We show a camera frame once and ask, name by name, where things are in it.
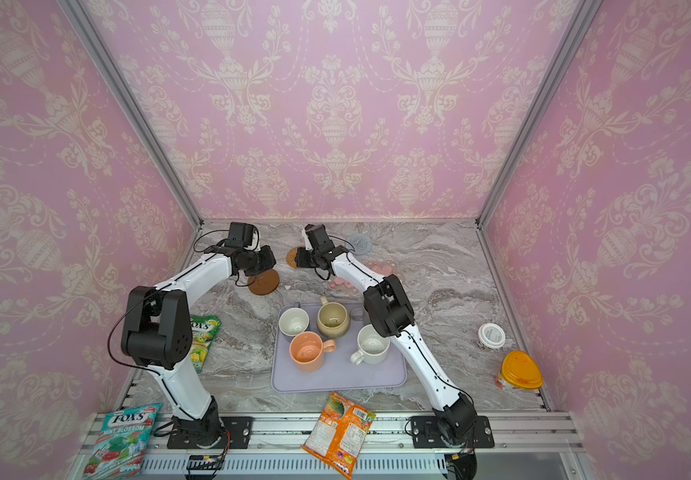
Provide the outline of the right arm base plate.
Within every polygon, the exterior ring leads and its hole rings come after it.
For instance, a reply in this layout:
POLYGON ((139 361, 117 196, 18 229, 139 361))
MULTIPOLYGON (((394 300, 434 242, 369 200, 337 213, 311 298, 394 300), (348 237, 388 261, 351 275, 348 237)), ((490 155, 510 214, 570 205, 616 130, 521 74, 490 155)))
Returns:
POLYGON ((409 434, 415 449, 457 448, 458 450, 491 449, 495 447, 489 418, 477 417, 473 427, 455 439, 451 432, 439 426, 439 418, 433 415, 413 416, 409 419, 409 434))

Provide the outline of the brown wooden coaster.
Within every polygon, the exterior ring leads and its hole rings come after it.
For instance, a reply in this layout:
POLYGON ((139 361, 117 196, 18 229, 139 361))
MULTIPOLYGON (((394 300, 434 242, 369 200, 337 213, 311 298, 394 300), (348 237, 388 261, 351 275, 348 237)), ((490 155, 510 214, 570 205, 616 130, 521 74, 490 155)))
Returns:
POLYGON ((275 269, 267 270, 257 276, 247 278, 249 291, 256 296, 267 296, 277 290, 280 277, 275 269))

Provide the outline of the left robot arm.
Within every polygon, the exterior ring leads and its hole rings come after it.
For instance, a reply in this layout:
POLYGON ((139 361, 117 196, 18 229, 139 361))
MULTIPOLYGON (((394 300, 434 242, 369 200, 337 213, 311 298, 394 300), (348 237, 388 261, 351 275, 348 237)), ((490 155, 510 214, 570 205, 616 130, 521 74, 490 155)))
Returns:
POLYGON ((170 403, 170 448, 229 444, 217 402, 189 359, 193 342, 189 307, 225 280, 257 277, 273 266, 273 252, 260 244, 257 228, 232 222, 227 238, 207 247, 191 266, 155 286, 138 286, 129 293, 120 348, 135 368, 151 374, 170 403))

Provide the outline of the woven rattan coaster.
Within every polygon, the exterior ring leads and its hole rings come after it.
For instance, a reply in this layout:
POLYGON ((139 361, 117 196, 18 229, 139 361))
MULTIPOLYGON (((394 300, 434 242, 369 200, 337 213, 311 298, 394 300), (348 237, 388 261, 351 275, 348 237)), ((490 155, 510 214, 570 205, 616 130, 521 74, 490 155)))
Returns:
POLYGON ((289 250, 289 252, 286 254, 286 263, 287 263, 287 264, 289 265, 289 267, 292 268, 292 269, 297 269, 297 268, 298 268, 298 266, 297 266, 297 261, 296 261, 296 258, 297 258, 297 250, 298 250, 297 247, 291 248, 291 250, 289 250))

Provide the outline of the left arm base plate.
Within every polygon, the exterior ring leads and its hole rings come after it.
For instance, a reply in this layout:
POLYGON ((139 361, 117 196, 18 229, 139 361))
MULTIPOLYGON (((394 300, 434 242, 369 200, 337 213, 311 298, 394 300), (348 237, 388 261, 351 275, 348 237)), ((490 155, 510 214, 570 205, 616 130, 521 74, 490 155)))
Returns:
POLYGON ((217 449, 228 446, 229 450, 245 450, 248 448, 252 434, 254 418, 251 416, 221 417, 222 426, 218 428, 217 436, 207 436, 175 429, 168 436, 167 448, 171 450, 185 449, 217 449))

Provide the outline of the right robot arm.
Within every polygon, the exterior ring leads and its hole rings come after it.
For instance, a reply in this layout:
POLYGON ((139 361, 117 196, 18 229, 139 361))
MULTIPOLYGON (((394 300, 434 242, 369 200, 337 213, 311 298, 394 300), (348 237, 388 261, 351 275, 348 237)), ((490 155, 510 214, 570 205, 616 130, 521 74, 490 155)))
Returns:
POLYGON ((346 247, 335 245, 322 224, 305 226, 303 237, 305 246, 296 250, 296 266, 326 271, 363 294, 371 326, 391 340, 421 380, 443 439, 453 446, 469 442, 477 422, 475 402, 445 373, 423 340, 401 280, 395 274, 381 275, 363 265, 346 247))

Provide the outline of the blue woven coaster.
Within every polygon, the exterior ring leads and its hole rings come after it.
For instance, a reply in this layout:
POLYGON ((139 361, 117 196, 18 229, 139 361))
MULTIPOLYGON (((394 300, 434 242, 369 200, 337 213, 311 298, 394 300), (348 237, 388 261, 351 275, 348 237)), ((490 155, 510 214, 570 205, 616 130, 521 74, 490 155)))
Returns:
POLYGON ((367 255, 373 250, 373 242, 367 234, 355 233, 347 239, 355 255, 367 255))

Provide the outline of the pink flower coaster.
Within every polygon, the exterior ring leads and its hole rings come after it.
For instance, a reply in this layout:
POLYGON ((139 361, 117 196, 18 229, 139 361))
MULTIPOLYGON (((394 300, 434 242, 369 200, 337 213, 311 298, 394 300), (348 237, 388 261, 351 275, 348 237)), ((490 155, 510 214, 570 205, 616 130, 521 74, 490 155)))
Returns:
POLYGON ((401 282, 405 282, 405 276, 403 276, 401 270, 399 270, 397 264, 393 260, 371 261, 367 263, 367 266, 382 276, 395 275, 401 282))
POLYGON ((355 286, 351 285, 347 280, 344 280, 338 276, 334 276, 333 278, 331 278, 331 280, 328 282, 328 286, 336 291, 349 292, 349 294, 355 294, 359 292, 359 290, 357 290, 355 286))

